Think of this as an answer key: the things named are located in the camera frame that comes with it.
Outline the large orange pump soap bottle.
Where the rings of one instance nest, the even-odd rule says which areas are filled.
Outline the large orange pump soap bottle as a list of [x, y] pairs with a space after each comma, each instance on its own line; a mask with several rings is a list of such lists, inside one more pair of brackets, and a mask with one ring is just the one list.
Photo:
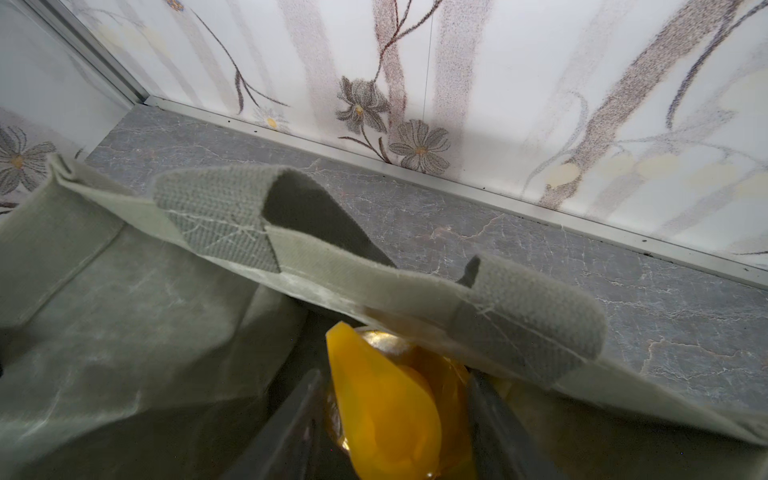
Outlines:
[[361, 479], [474, 479], [467, 368], [392, 334], [325, 334], [334, 440]]

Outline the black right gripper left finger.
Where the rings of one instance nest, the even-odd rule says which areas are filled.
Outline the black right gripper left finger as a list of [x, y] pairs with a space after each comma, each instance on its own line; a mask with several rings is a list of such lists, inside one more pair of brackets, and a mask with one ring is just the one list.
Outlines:
[[224, 479], [312, 479], [319, 458], [326, 380], [308, 371]]

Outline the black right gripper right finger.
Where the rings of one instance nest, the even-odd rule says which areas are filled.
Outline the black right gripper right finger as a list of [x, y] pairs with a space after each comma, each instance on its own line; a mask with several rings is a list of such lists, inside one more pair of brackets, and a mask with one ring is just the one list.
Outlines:
[[472, 457], [479, 479], [556, 480], [564, 474], [478, 371], [468, 382]]

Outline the green fabric shopping bag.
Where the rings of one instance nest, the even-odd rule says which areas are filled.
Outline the green fabric shopping bag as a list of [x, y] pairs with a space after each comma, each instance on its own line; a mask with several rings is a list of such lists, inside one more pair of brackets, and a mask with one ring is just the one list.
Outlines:
[[53, 157], [1, 223], [1, 475], [217, 479], [364, 325], [484, 374], [570, 479], [763, 479], [767, 419], [606, 359], [589, 296], [478, 255], [402, 270], [310, 177], [167, 172], [151, 198]]

